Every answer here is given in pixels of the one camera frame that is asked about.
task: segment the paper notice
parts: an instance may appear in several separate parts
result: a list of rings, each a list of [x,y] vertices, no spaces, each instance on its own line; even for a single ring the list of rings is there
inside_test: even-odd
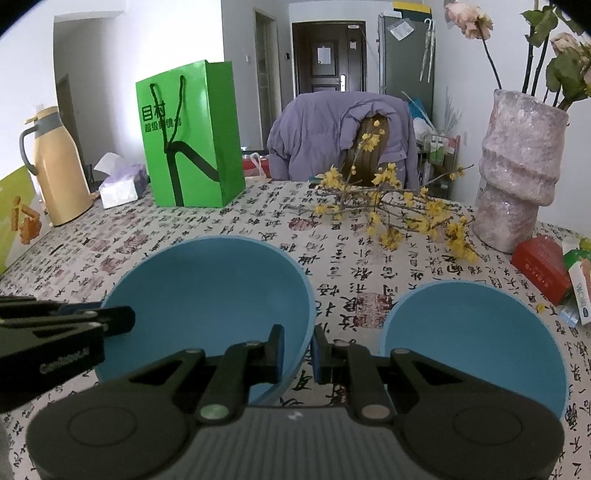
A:
[[[404,40],[414,32],[414,27],[406,20],[401,20],[389,28],[390,32],[398,41]]]
[[[318,48],[318,63],[321,65],[330,65],[330,49],[328,47]]]

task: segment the table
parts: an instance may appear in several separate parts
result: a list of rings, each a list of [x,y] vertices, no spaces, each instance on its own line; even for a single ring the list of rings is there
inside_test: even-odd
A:
[[[360,215],[334,222],[310,213],[299,215],[288,207],[316,203],[314,191],[305,183],[260,180],[250,180],[244,194],[223,209],[160,208],[149,193],[133,204],[109,210],[98,201],[81,218],[55,229],[21,257],[0,278],[0,293],[99,301],[123,273],[169,245],[205,235],[243,235],[281,248],[301,265],[316,292],[316,323],[323,326],[329,340],[358,342],[374,354],[389,310],[408,291],[425,283],[473,280],[513,294],[534,310],[540,303],[550,306],[509,263],[508,256],[473,235],[482,257],[475,265],[456,262],[442,245],[418,233],[409,233],[398,251],[384,251],[367,237]],[[473,213],[457,207],[465,209],[468,217]],[[544,224],[538,224],[537,233],[557,239],[572,234]],[[566,442],[550,478],[591,478],[591,329],[568,327],[553,307],[540,318],[565,359],[569,383],[563,418]],[[32,416],[49,402],[96,383],[94,372],[87,372],[3,416],[17,480],[38,478],[25,444]],[[283,406],[342,402],[342,388],[313,382],[309,354],[280,401]]]

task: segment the green box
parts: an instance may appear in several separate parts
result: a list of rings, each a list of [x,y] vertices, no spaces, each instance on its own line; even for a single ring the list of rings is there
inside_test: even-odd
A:
[[[236,198],[245,181],[232,63],[198,61],[135,89],[156,205],[223,207]]]

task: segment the yellow sign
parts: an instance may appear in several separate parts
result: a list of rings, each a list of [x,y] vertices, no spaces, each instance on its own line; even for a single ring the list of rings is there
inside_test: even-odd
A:
[[[431,14],[431,8],[423,4],[414,4],[411,2],[392,2],[396,10],[410,10],[413,12],[422,12],[424,14]]]

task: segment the beige thermos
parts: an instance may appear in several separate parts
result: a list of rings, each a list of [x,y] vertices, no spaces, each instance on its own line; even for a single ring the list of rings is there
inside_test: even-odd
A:
[[[78,149],[61,123],[56,106],[40,111],[25,122],[34,122],[19,139],[21,157],[37,177],[47,213],[54,226],[80,216],[92,206],[92,198],[82,170]],[[35,133],[33,164],[27,158],[24,138]]]

